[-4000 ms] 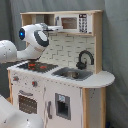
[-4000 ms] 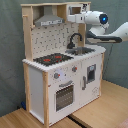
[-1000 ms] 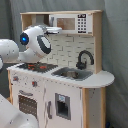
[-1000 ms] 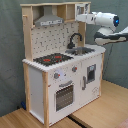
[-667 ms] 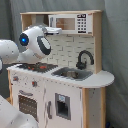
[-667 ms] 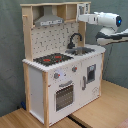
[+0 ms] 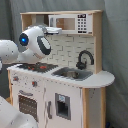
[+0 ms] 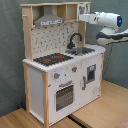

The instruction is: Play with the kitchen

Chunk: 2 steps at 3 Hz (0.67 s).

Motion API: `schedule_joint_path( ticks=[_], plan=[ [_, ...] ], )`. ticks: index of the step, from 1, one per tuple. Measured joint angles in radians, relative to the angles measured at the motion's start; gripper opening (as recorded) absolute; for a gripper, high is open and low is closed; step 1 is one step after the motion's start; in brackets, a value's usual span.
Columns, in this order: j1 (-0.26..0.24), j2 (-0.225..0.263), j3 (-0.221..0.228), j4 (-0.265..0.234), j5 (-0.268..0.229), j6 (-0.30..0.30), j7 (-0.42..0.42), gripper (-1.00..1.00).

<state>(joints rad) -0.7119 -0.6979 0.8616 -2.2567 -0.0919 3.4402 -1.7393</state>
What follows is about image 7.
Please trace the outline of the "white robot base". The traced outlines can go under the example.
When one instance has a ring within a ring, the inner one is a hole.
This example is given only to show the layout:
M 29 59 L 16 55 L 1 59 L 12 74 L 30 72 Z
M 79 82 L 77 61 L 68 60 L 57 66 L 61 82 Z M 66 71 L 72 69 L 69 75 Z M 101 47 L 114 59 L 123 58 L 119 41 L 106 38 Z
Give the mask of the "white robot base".
M 14 108 L 0 96 L 0 128 L 38 128 L 35 119 Z

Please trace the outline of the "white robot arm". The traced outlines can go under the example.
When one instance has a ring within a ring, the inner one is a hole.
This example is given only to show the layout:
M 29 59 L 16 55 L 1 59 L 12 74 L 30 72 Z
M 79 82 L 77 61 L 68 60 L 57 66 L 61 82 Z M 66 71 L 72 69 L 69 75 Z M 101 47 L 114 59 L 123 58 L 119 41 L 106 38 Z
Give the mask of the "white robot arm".
M 0 73 L 4 64 L 26 63 L 35 64 L 51 53 L 51 45 L 46 35 L 60 34 L 61 28 L 32 26 L 19 36 L 19 43 L 26 48 L 20 52 L 15 42 L 0 40 Z

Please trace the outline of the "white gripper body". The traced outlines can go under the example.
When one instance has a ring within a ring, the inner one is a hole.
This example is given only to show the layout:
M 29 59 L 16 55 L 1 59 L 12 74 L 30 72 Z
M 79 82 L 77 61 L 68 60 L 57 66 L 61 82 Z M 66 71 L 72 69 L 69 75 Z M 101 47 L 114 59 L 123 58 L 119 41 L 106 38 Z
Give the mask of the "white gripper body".
M 44 27 L 43 34 L 44 35 L 60 35 L 62 33 L 62 28 L 57 27 Z

